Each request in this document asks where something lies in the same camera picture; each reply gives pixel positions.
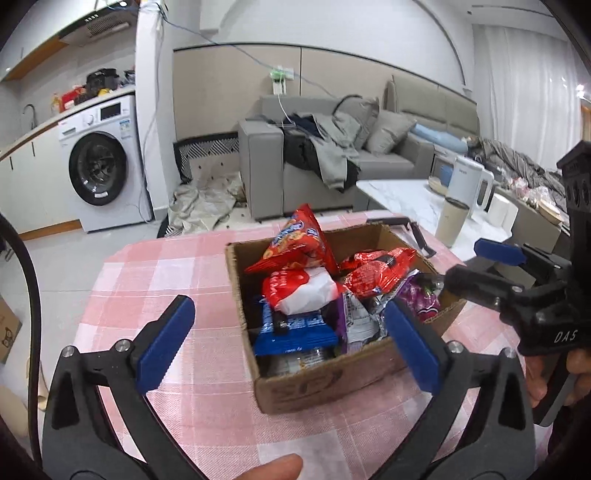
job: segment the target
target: wall panel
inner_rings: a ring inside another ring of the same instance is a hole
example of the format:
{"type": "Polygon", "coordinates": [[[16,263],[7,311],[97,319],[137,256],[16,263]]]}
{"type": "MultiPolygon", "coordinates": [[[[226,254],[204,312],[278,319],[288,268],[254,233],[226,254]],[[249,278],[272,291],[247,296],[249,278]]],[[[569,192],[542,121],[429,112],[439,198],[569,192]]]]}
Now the wall panel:
{"type": "MultiPolygon", "coordinates": [[[[300,72],[300,48],[241,46],[260,61],[300,72]]],[[[235,131],[241,119],[258,112],[261,95],[272,93],[269,69],[231,46],[174,53],[173,96],[177,139],[235,131]]],[[[287,82],[300,94],[300,80],[287,82]]]]}
{"type": "MultiPolygon", "coordinates": [[[[357,93],[363,97],[379,97],[383,105],[386,82],[392,80],[393,67],[344,53],[302,48],[301,74],[319,83],[331,94],[341,97],[357,93]]],[[[303,96],[326,96],[320,88],[305,81],[303,96]]]]}

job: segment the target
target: blue snack package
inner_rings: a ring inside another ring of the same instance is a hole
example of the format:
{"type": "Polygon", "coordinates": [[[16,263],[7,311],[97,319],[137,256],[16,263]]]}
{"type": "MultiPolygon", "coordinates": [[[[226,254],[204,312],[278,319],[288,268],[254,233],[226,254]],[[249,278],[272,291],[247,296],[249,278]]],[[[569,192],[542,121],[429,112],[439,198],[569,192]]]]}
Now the blue snack package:
{"type": "Polygon", "coordinates": [[[305,352],[335,346],[339,342],[333,329],[325,324],[320,312],[286,317],[273,312],[264,298],[261,303],[263,325],[252,348],[255,356],[305,352]]]}

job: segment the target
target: washing machine control panel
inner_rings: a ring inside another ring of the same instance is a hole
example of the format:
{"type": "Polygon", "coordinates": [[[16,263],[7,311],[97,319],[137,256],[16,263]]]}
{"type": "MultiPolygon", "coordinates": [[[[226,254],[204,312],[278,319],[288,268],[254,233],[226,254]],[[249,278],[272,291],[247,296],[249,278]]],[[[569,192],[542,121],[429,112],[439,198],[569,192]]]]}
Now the washing machine control panel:
{"type": "Polygon", "coordinates": [[[134,101],[135,97],[125,95],[91,106],[61,120],[57,127],[60,141],[67,141],[88,130],[100,129],[103,124],[129,118],[134,101]]]}

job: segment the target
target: table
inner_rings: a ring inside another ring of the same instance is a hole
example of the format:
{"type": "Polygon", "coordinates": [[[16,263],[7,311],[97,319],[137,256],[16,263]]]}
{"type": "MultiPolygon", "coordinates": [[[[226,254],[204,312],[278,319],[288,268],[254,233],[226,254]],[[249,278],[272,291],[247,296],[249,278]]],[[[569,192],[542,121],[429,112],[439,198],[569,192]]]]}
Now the table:
{"type": "MultiPolygon", "coordinates": [[[[390,212],[408,216],[435,235],[444,199],[429,188],[426,180],[362,180],[356,186],[390,212]]],[[[451,251],[466,262],[476,256],[474,243],[479,238],[503,242],[510,236],[488,223],[483,212],[475,212],[466,219],[451,251]]]]}
{"type": "MultiPolygon", "coordinates": [[[[388,213],[318,219],[324,230],[330,230],[384,215],[388,213]]],[[[305,411],[268,416],[258,410],[224,247],[228,242],[272,237],[281,227],[274,223],[128,245],[105,262],[75,345],[81,352],[98,351],[121,338],[134,338],[177,294],[188,295],[196,305],[195,325],[159,389],[148,398],[193,462],[212,480],[232,479],[261,462],[298,453],[304,459],[300,480],[365,480],[408,434],[430,395],[419,391],[408,371],[401,371],[305,411]]],[[[431,261],[440,272],[459,262],[428,232],[425,238],[438,252],[431,261]]],[[[495,354],[518,343],[498,313],[474,304],[466,305],[444,339],[457,339],[474,352],[495,354]]],[[[141,458],[110,392],[102,387],[101,392],[123,447],[141,458]]],[[[476,393],[469,392],[441,455],[457,445],[475,400],[476,393]]],[[[537,427],[536,432],[543,458],[550,430],[537,427]]]]}

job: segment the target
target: cardboard box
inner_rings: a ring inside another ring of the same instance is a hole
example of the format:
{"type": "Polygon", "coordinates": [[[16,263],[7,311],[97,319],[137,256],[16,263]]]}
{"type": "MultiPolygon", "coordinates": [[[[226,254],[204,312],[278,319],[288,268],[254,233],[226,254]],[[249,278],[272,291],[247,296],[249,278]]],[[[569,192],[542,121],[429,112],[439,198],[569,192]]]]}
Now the cardboard box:
{"type": "MultiPolygon", "coordinates": [[[[325,234],[337,262],[361,250],[390,251],[396,247],[408,247],[387,226],[380,224],[353,226],[325,234]]],[[[246,275],[244,270],[262,257],[270,242],[271,239],[267,238],[226,247],[226,264],[242,326],[246,360],[254,382],[256,401],[263,413],[292,412],[333,401],[405,367],[392,339],[388,337],[364,346],[357,353],[338,356],[296,374],[265,378],[267,366],[264,359],[260,366],[257,363],[248,332],[248,329],[262,325],[261,312],[253,298],[261,294],[265,276],[246,275]]],[[[427,273],[437,272],[422,255],[417,255],[413,268],[427,273]]],[[[429,323],[442,335],[466,301],[448,291],[441,294],[440,301],[442,310],[429,323]]]]}
{"type": "Polygon", "coordinates": [[[10,349],[16,340],[22,323],[0,297],[0,362],[6,363],[10,349]]]}

